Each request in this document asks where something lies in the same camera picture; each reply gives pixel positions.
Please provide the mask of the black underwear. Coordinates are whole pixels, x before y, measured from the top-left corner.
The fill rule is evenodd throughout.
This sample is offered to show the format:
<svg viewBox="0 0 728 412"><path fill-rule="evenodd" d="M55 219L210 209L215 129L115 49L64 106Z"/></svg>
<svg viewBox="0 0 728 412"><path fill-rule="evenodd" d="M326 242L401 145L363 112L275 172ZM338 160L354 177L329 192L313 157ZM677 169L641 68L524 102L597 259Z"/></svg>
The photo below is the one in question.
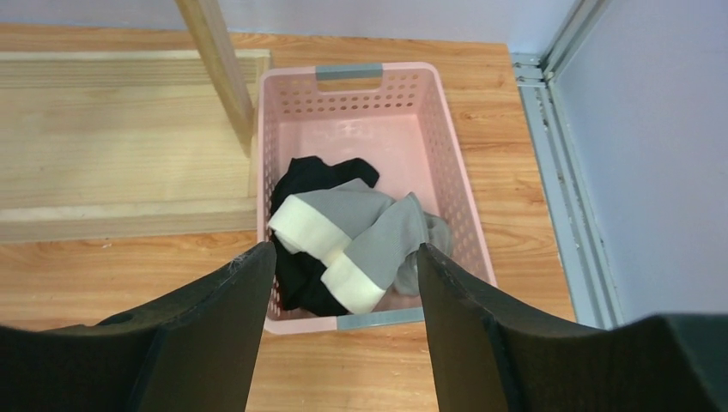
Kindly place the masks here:
<svg viewBox="0 0 728 412"><path fill-rule="evenodd" d="M324 208L333 204L332 188L356 179L373 188L379 173L361 158L330 166L318 156L307 156L292 159L272 191L270 240L276 248L276 276L284 310L304 309L321 317L349 312L331 295L321 276L356 232L336 224ZM322 200L324 206L316 207L316 200Z"/></svg>

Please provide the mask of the grey underwear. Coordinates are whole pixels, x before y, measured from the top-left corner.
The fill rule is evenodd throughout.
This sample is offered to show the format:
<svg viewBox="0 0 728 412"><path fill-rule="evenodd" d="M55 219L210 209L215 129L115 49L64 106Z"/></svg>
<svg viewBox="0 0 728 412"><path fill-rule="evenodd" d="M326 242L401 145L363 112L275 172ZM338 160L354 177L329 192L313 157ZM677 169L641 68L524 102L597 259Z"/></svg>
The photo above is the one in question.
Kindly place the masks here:
<svg viewBox="0 0 728 412"><path fill-rule="evenodd" d="M416 253L421 244L452 254L452 230L445 220L426 212L415 193L397 200L360 179L331 191L333 204L325 206L325 214L356 236L327 265L321 282L350 313L372 312L390 288L417 296ZM314 205L324 202L316 200Z"/></svg>

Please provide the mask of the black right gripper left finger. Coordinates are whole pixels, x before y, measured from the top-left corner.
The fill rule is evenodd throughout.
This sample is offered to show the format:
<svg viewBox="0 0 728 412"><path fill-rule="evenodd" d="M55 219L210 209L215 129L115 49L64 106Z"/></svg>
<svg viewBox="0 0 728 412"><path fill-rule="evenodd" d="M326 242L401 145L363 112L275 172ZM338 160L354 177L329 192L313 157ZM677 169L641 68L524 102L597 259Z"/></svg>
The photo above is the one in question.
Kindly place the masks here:
<svg viewBox="0 0 728 412"><path fill-rule="evenodd" d="M2 410L244 410L275 266L262 242L95 325L3 326Z"/></svg>

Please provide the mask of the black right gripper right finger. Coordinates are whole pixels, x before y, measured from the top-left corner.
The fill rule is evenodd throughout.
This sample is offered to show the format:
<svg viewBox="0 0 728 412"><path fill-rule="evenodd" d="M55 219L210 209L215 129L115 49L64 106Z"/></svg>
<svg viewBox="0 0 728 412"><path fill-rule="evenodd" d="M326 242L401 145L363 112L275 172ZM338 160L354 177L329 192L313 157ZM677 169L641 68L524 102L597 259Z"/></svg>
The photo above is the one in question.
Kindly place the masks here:
<svg viewBox="0 0 728 412"><path fill-rule="evenodd" d="M442 411L727 408L724 314L658 314L600 330L514 298L432 245L417 257Z"/></svg>

